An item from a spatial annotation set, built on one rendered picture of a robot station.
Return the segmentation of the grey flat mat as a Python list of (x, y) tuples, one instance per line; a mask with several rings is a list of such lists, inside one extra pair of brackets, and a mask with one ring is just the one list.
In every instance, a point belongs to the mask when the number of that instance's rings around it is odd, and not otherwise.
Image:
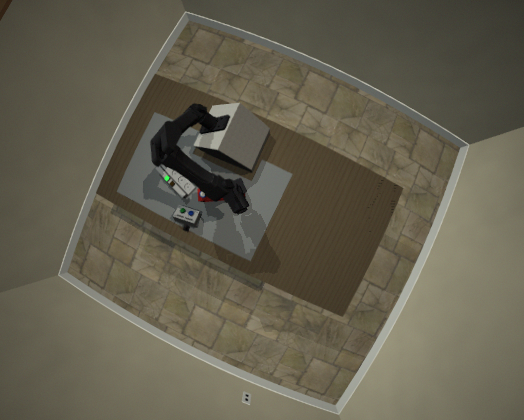
[[(247, 211), (233, 213), (225, 201), (200, 202), (196, 187), (182, 198), (159, 174), (152, 163), (150, 141), (166, 121), (161, 114), (152, 116), (117, 189), (117, 192), (162, 217), (175, 222), (173, 215), (179, 205), (202, 211), (197, 228), (189, 231), (210, 242), (251, 261), (266, 228), (280, 202), (292, 174), (264, 160), (261, 161), (252, 181), (216, 165), (194, 153), (198, 130), (189, 127), (180, 137), (177, 146), (205, 170), (224, 179), (241, 178), (250, 206)], [(183, 227), (184, 228), (184, 227)]]

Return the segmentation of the red tube rack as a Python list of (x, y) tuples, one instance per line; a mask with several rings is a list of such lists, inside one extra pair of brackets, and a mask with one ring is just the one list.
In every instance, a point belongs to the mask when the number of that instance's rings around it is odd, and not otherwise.
[[(212, 202), (212, 200), (209, 199), (208, 197), (205, 197), (205, 198), (200, 197), (200, 195), (199, 195), (199, 192), (200, 192), (200, 191), (201, 191), (201, 190), (198, 189), (198, 201), (200, 201), (200, 202)], [(219, 201), (224, 201), (224, 199), (221, 198)]]

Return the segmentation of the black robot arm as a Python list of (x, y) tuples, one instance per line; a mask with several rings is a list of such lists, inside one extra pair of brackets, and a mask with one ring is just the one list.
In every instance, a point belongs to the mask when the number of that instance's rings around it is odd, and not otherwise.
[(155, 166), (159, 167), (160, 164), (163, 164), (173, 169), (195, 184), (206, 197), (215, 202), (223, 198), (233, 213), (240, 214), (246, 212), (247, 207), (250, 206), (241, 187), (234, 180), (224, 180), (220, 175), (216, 176), (205, 170), (177, 146), (181, 135), (196, 120), (202, 125), (199, 133), (205, 134), (225, 130), (229, 119), (229, 115), (214, 117), (207, 112), (206, 107), (194, 103), (174, 121), (166, 121), (151, 139), (151, 157)]

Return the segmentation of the grey control panel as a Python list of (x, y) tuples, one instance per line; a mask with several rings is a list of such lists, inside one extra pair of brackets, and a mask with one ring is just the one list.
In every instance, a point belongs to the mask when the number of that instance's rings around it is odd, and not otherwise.
[[(179, 205), (173, 215), (176, 222), (184, 224), (184, 231), (189, 231), (190, 226), (197, 228), (201, 218), (202, 211)], [(187, 226), (188, 225), (188, 226)], [(188, 228), (186, 228), (188, 227)]]

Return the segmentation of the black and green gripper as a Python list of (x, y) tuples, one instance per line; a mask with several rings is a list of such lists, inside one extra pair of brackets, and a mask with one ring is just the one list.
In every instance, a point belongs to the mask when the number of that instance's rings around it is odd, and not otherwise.
[(243, 193), (245, 194), (245, 192), (247, 192), (247, 189), (246, 189), (246, 187), (245, 187), (245, 185), (244, 185), (242, 179), (239, 178), (239, 179), (236, 179), (236, 180), (234, 180), (234, 181), (237, 183), (237, 185), (239, 185), (239, 186), (241, 187)]

